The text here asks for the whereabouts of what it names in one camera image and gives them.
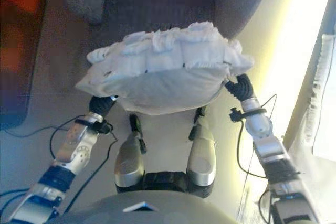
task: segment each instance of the black cable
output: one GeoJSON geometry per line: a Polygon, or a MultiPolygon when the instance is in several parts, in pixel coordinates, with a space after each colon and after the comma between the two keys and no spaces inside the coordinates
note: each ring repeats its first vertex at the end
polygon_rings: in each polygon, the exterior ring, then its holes
{"type": "Polygon", "coordinates": [[[268,189],[266,189],[262,195],[260,196],[259,200],[258,200],[258,209],[259,209],[259,213],[260,213],[260,216],[262,217],[262,220],[266,223],[266,224],[269,224],[269,222],[266,220],[264,214],[262,213],[261,211],[261,200],[262,198],[265,196],[266,193],[268,193],[268,189]]]}
{"type": "Polygon", "coordinates": [[[244,122],[242,120],[239,120],[239,122],[242,124],[241,127],[240,127],[240,130],[239,130],[239,135],[238,135],[238,142],[237,142],[237,163],[238,163],[238,166],[239,168],[246,172],[247,174],[249,175],[252,175],[252,176],[255,176],[255,177],[258,177],[258,178],[266,178],[266,176],[260,176],[260,175],[257,175],[257,174],[254,174],[254,173],[250,173],[248,170],[245,170],[242,165],[240,164],[240,158],[239,158],[239,147],[240,147],[240,140],[242,139],[242,133],[243,133],[243,129],[244,129],[244,122]]]}
{"type": "Polygon", "coordinates": [[[52,133],[51,137],[50,137],[50,140],[49,140],[49,151],[50,151],[50,154],[52,156],[53,159],[55,159],[55,155],[54,155],[54,152],[53,152],[53,149],[52,149],[52,140],[55,136],[55,134],[66,124],[72,122],[73,120],[77,119],[77,118],[80,118],[81,116],[85,116],[85,115],[78,115],[78,116],[75,116],[74,118],[66,121],[65,123],[61,124],[60,126],[58,126],[54,132],[52,133]]]}
{"type": "Polygon", "coordinates": [[[278,94],[274,94],[274,95],[272,95],[271,98],[268,99],[268,100],[261,106],[261,108],[264,107],[264,106],[265,106],[267,103],[269,103],[269,101],[272,100],[274,97],[275,97],[275,99],[274,99],[274,103],[273,103],[273,108],[272,108],[272,111],[271,111],[271,114],[270,114],[269,118],[272,117],[272,114],[273,114],[273,111],[274,111],[274,107],[275,107],[275,104],[276,104],[277,99],[278,99],[278,94]]]}
{"type": "Polygon", "coordinates": [[[5,209],[9,206],[10,203],[12,203],[15,199],[19,198],[19,197],[22,197],[24,196],[25,194],[18,194],[16,196],[14,196],[13,198],[9,199],[5,204],[4,206],[1,208],[0,210],[0,219],[1,219],[1,216],[2,216],[2,213],[5,211],[5,209]]]}
{"type": "Polygon", "coordinates": [[[81,186],[81,188],[78,190],[78,192],[76,193],[76,195],[73,197],[72,201],[70,202],[70,204],[68,205],[67,209],[65,209],[64,213],[66,214],[68,211],[70,211],[70,209],[72,208],[73,204],[76,202],[78,196],[81,194],[81,192],[85,189],[85,187],[90,183],[90,181],[93,179],[93,177],[97,174],[97,172],[99,172],[99,170],[104,166],[104,164],[107,162],[107,160],[109,160],[110,158],[110,150],[113,144],[115,144],[118,139],[116,138],[116,136],[110,132],[113,137],[114,137],[114,141],[110,144],[109,149],[107,151],[107,156],[105,158],[105,160],[100,164],[100,166],[98,166],[98,168],[92,173],[92,175],[85,181],[85,183],[81,186]]]}
{"type": "Polygon", "coordinates": [[[28,190],[29,190],[29,188],[5,191],[4,193],[0,194],[0,198],[6,196],[8,194],[22,193],[23,191],[28,191],[28,190]]]}
{"type": "Polygon", "coordinates": [[[57,129],[57,126],[46,126],[46,127],[43,127],[43,128],[40,128],[38,130],[35,130],[29,134],[26,134],[26,135],[19,135],[19,134],[16,134],[14,132],[10,132],[8,130],[4,130],[4,132],[6,132],[8,135],[11,135],[13,137],[17,137],[17,138],[26,138],[26,137],[30,137],[32,135],[35,135],[36,133],[39,133],[41,131],[44,131],[44,130],[48,130],[48,129],[57,129]]]}
{"type": "Polygon", "coordinates": [[[112,133],[113,131],[113,125],[110,123],[107,123],[108,126],[110,126],[110,133],[112,134],[112,136],[114,137],[114,139],[117,139],[116,136],[112,133]]]}
{"type": "Polygon", "coordinates": [[[272,194],[269,194],[269,206],[268,206],[268,224],[271,223],[271,208],[272,208],[272,194]]]}

